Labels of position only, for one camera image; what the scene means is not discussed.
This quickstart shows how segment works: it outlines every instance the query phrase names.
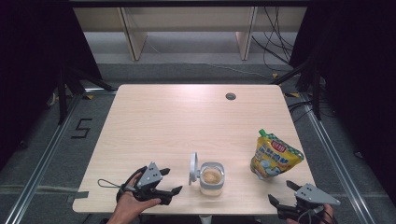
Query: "cable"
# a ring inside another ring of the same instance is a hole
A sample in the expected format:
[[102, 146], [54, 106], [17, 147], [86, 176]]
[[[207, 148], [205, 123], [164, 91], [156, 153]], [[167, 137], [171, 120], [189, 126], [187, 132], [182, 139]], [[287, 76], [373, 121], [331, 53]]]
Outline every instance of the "cable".
[[333, 224], [334, 220], [332, 220], [332, 216], [330, 216], [330, 214], [326, 210], [324, 210], [324, 213], [330, 218], [330, 222]]
[[[160, 54], [160, 55], [163, 56], [163, 54], [162, 54], [161, 52], [159, 52], [157, 49], [155, 49], [155, 48], [151, 45], [151, 43], [149, 42], [148, 39], [146, 40], [146, 42], [147, 42], [147, 43], [151, 46], [151, 48], [154, 49], [158, 54]], [[186, 63], [186, 62], [170, 62], [170, 61], [167, 61], [167, 60], [163, 60], [163, 61], [166, 62], [166, 63]], [[273, 79], [272, 77], [267, 77], [266, 75], [262, 75], [262, 74], [260, 74], [260, 73], [245, 72], [245, 71], [237, 70], [237, 69], [234, 69], [234, 68], [231, 68], [231, 67], [225, 67], [225, 66], [214, 65], [214, 64], [212, 64], [212, 63], [203, 63], [203, 64], [209, 65], [209, 66], [212, 66], [212, 67], [216, 67], [216, 68], [229, 69], [229, 70], [232, 70], [232, 71], [235, 71], [235, 72], [238, 72], [238, 73], [242, 73], [242, 74], [256, 75], [256, 76], [265, 77], [265, 78], [268, 78], [268, 79], [271, 79], [271, 80]]]
[[85, 223], [90, 219], [91, 216], [92, 216], [92, 214], [88, 214], [88, 215], [84, 218], [84, 220], [82, 221], [81, 224], [85, 224]]
[[289, 109], [290, 115], [293, 115], [293, 112], [296, 108], [300, 107], [301, 105], [311, 105], [312, 101], [305, 101], [305, 102], [299, 102], [293, 105], [288, 105], [288, 107], [291, 107]]
[[307, 211], [305, 211], [304, 213], [302, 213], [299, 217], [298, 217], [298, 219], [297, 219], [297, 223], [300, 223], [300, 219], [302, 218], [302, 217], [304, 217], [304, 216], [306, 216], [306, 215], [308, 215], [308, 217], [309, 217], [309, 224], [311, 224], [311, 210], [307, 210]]
[[274, 55], [275, 57], [277, 57], [280, 61], [282, 61], [283, 63], [288, 63], [288, 61], [286, 61], [285, 59], [281, 58], [279, 55], [275, 54], [273, 51], [269, 50], [268, 48], [266, 48], [265, 46], [263, 46], [261, 43], [259, 43], [259, 41], [256, 40], [256, 38], [254, 38], [254, 36], [251, 37], [260, 47], [262, 47], [264, 50], [268, 51], [269, 53], [271, 53], [272, 55]]
[[[100, 184], [100, 181], [105, 181], [105, 182], [107, 182], [107, 184], [110, 184], [111, 186], [101, 185], [101, 184]], [[109, 188], [109, 189], [115, 189], [115, 188], [119, 189], [119, 188], [120, 188], [119, 185], [116, 185], [116, 184], [114, 184], [114, 183], [111, 183], [110, 181], [105, 180], [105, 179], [98, 179], [97, 183], [98, 183], [98, 185], [99, 185], [100, 187], [102, 187], [102, 188]]]
[[269, 13], [268, 13], [266, 7], [264, 7], [264, 10], [265, 10], [265, 13], [266, 13], [266, 15], [267, 15], [267, 18], [268, 18], [269, 22], [271, 23], [272, 28], [273, 28], [270, 37], [268, 37], [265, 33], [264, 33], [264, 35], [265, 35], [265, 37], [267, 37], [267, 39], [268, 39], [269, 42], [271, 42], [271, 43], [274, 44], [274, 42], [271, 41], [271, 38], [272, 38], [273, 33], [275, 33], [275, 34], [277, 35], [279, 41], [280, 41], [280, 44], [281, 44], [281, 46], [279, 46], [279, 47], [282, 48], [282, 50], [283, 50], [283, 52], [284, 52], [284, 54], [285, 54], [287, 60], [289, 60], [289, 59], [290, 59], [290, 54], [289, 54], [288, 49], [286, 48], [286, 46], [285, 46], [285, 44], [284, 44], [283, 42], [285, 41], [285, 42], [286, 42], [288, 45], [290, 45], [291, 47], [292, 47], [292, 44], [290, 44], [289, 42], [287, 42], [287, 41], [282, 37], [282, 35], [280, 34], [279, 19], [278, 19], [279, 7], [276, 7], [276, 20], [275, 20], [275, 22], [273, 22], [273, 21], [271, 20], [271, 17], [269, 16]]
[[307, 113], [311, 112], [312, 109], [309, 109], [308, 111], [306, 111], [305, 113], [303, 113], [299, 118], [297, 118], [296, 120], [293, 121], [293, 123], [296, 123], [297, 121], [299, 121], [304, 115], [306, 115]]

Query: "beige liquid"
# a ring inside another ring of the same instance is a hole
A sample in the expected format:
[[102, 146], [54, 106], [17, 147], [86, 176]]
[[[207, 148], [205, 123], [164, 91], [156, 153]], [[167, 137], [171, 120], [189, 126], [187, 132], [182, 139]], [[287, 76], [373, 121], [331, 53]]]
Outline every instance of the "beige liquid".
[[218, 184], [221, 181], [221, 172], [217, 168], [208, 167], [203, 173], [204, 181], [207, 184]]

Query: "cup lid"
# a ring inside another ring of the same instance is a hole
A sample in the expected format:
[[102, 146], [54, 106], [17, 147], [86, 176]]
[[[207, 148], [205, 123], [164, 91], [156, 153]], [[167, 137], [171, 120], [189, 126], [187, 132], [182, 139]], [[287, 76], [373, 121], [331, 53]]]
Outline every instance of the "cup lid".
[[199, 177], [199, 170], [198, 170], [198, 155], [196, 152], [191, 153], [191, 162], [190, 162], [190, 179], [189, 185], [191, 182], [195, 182]]

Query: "floor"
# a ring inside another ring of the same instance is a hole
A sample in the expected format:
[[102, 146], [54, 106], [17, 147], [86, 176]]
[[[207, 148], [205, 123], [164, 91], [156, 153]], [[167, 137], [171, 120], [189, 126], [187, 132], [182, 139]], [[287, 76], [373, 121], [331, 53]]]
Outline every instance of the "floor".
[[[239, 56], [233, 33], [149, 33], [139, 61], [132, 62], [122, 33], [87, 33], [104, 81], [122, 83], [240, 83], [268, 84], [291, 68], [252, 42], [247, 61]], [[267, 42], [263, 33], [254, 34]], [[293, 44], [296, 34], [282, 34]], [[284, 57], [284, 50], [268, 47]], [[395, 223], [396, 209], [353, 142], [321, 95], [321, 121], [310, 111], [309, 92], [297, 93], [297, 77], [281, 85], [317, 187], [342, 202], [334, 207], [339, 223]], [[0, 173], [0, 221], [14, 223], [99, 223], [109, 214], [77, 214], [73, 199], [103, 127], [113, 93], [97, 91], [69, 100], [71, 117], [58, 126], [58, 105], [50, 106], [26, 137], [29, 147], [17, 151]], [[90, 127], [84, 139], [78, 123]], [[276, 216], [255, 217], [262, 223], [285, 223]]]

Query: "human hand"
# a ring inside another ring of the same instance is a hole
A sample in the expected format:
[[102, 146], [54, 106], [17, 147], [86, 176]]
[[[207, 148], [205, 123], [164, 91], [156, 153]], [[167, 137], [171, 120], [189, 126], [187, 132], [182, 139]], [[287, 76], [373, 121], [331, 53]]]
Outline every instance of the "human hand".
[[[333, 215], [333, 210], [332, 207], [329, 204], [323, 204], [324, 206], [324, 215], [323, 215], [323, 219], [325, 221], [327, 221], [328, 223], [332, 224], [332, 215]], [[298, 224], [297, 221], [294, 221], [293, 219], [286, 219], [286, 223], [287, 224]]]
[[[135, 175], [128, 185], [132, 186], [142, 173]], [[144, 210], [153, 207], [161, 202], [161, 199], [150, 199], [139, 202], [131, 191], [126, 191], [120, 196], [116, 209], [107, 224], [128, 224], [132, 222]]]

